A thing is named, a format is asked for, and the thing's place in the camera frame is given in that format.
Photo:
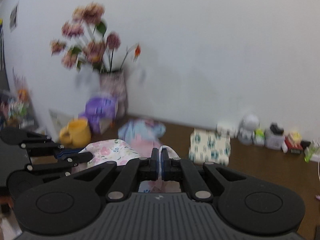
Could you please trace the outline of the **pink floral baby dress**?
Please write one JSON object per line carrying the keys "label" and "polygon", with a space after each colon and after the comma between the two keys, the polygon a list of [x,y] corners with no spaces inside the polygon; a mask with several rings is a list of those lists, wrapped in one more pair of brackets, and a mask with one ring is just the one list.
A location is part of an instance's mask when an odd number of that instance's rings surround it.
{"label": "pink floral baby dress", "polygon": [[[72,168],[72,173],[80,172],[97,166],[106,161],[115,161],[118,165],[125,165],[129,160],[138,157],[151,157],[153,148],[160,151],[166,149],[170,158],[177,158],[178,154],[169,146],[163,146],[160,142],[151,140],[134,140],[129,145],[120,139],[93,142],[86,146],[82,152],[91,152],[93,159],[87,163],[79,164]],[[156,181],[143,181],[139,186],[139,192],[143,193],[178,193],[180,185],[175,181],[163,181],[158,177]]]}

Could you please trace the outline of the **yellow ceramic mug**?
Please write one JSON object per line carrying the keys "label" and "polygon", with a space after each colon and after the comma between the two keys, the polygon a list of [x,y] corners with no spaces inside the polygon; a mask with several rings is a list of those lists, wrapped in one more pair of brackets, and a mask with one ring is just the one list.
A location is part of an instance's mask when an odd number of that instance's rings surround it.
{"label": "yellow ceramic mug", "polygon": [[86,118],[71,120],[67,126],[61,129],[59,134],[60,142],[63,145],[72,145],[81,148],[91,142],[91,130]]}

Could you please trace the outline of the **white tube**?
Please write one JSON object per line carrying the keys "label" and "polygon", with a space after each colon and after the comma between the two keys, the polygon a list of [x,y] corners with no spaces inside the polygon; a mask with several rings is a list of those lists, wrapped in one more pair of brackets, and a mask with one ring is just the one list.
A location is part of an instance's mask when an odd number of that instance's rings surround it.
{"label": "white tube", "polygon": [[285,143],[282,143],[281,149],[282,149],[282,151],[283,151],[284,153],[287,153],[287,152],[288,152],[288,147],[287,147],[287,145],[286,145]]}

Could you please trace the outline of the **grey tin box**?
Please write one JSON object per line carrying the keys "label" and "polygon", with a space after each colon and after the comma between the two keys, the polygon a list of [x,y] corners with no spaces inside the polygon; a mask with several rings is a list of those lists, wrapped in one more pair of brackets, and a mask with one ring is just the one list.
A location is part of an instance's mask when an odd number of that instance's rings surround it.
{"label": "grey tin box", "polygon": [[281,150],[281,146],[285,141],[285,135],[276,135],[267,128],[264,132],[265,135],[265,147],[272,150]]}

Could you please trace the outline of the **purple tissue pack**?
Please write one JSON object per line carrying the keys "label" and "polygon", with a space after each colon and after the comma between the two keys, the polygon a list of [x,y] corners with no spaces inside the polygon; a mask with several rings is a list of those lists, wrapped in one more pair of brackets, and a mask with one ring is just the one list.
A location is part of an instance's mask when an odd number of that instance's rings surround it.
{"label": "purple tissue pack", "polygon": [[96,96],[86,102],[85,113],[89,116],[115,119],[118,99],[112,96]]}
{"label": "purple tissue pack", "polygon": [[105,133],[112,124],[112,119],[100,117],[98,115],[88,115],[85,112],[80,113],[78,118],[87,119],[89,127],[94,134]]}

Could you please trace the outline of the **green white small boxes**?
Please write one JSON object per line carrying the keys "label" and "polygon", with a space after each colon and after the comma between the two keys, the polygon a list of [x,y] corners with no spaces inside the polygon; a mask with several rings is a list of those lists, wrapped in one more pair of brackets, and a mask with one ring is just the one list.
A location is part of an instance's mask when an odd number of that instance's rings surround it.
{"label": "green white small boxes", "polygon": [[265,144],[265,135],[262,129],[256,129],[254,132],[253,144],[263,147]]}

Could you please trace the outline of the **cream green-flower folded cloth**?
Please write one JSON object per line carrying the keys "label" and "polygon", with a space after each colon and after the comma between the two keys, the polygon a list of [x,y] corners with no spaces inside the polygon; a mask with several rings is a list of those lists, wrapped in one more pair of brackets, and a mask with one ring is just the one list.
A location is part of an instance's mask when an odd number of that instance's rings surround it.
{"label": "cream green-flower folded cloth", "polygon": [[231,140],[217,132],[194,129],[190,135],[189,159],[198,165],[211,161],[223,166],[229,164]]}

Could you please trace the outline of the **dark red box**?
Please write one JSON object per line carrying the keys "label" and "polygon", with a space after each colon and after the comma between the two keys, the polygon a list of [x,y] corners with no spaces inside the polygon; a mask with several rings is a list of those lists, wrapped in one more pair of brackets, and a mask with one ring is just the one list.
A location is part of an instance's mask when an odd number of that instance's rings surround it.
{"label": "dark red box", "polygon": [[292,154],[303,154],[304,150],[310,146],[311,142],[307,140],[293,140],[290,137],[286,137],[285,144],[287,151]]}

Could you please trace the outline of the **upper purple tissue pack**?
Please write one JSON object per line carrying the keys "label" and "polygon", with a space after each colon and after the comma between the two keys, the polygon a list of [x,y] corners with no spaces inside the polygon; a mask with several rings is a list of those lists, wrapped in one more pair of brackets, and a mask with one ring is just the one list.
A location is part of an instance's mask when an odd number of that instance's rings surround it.
{"label": "upper purple tissue pack", "polygon": [[112,96],[96,96],[86,102],[85,113],[89,116],[115,119],[118,99]]}

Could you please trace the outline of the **white power strip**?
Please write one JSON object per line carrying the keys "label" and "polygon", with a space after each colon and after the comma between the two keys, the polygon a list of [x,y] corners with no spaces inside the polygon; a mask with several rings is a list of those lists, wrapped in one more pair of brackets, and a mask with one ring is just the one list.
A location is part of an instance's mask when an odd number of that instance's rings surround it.
{"label": "white power strip", "polygon": [[318,149],[317,153],[311,157],[310,161],[319,162],[319,149]]}

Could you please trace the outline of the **black charger block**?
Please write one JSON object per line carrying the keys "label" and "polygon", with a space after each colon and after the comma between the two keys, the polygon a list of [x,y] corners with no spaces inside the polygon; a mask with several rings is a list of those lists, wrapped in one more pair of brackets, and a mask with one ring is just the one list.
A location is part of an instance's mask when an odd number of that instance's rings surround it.
{"label": "black charger block", "polygon": [[275,122],[273,122],[270,125],[270,131],[275,135],[283,135],[284,134],[284,129]]}

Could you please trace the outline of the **yellow sticky note stack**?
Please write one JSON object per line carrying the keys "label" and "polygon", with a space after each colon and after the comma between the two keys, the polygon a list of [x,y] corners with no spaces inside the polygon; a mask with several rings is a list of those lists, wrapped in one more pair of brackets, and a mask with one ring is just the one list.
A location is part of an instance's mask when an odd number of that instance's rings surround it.
{"label": "yellow sticky note stack", "polygon": [[290,132],[288,134],[288,139],[292,144],[300,144],[302,141],[302,136],[299,132]]}

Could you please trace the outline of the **green spray bottle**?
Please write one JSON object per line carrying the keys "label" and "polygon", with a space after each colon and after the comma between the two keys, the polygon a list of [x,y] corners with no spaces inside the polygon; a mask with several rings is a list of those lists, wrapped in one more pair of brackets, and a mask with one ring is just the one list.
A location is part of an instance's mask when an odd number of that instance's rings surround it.
{"label": "green spray bottle", "polygon": [[319,149],[319,144],[315,141],[313,141],[309,146],[306,147],[304,150],[304,160],[306,163],[308,163],[311,160],[311,157],[317,153]]}

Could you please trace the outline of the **pink patterned flower vase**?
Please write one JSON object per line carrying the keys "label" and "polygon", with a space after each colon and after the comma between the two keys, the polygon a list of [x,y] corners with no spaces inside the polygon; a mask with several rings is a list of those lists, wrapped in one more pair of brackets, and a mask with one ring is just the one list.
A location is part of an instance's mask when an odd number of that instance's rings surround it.
{"label": "pink patterned flower vase", "polygon": [[116,118],[122,118],[127,112],[127,90],[123,70],[99,75],[100,91],[118,99]]}

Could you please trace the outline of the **blue pink purple garment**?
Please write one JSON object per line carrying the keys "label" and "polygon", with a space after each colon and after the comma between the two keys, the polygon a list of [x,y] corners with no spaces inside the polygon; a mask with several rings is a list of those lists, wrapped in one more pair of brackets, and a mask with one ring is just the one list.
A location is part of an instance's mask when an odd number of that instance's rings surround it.
{"label": "blue pink purple garment", "polygon": [[150,157],[153,148],[160,148],[166,132],[163,123],[151,119],[130,119],[118,129],[118,138],[129,144],[140,156]]}

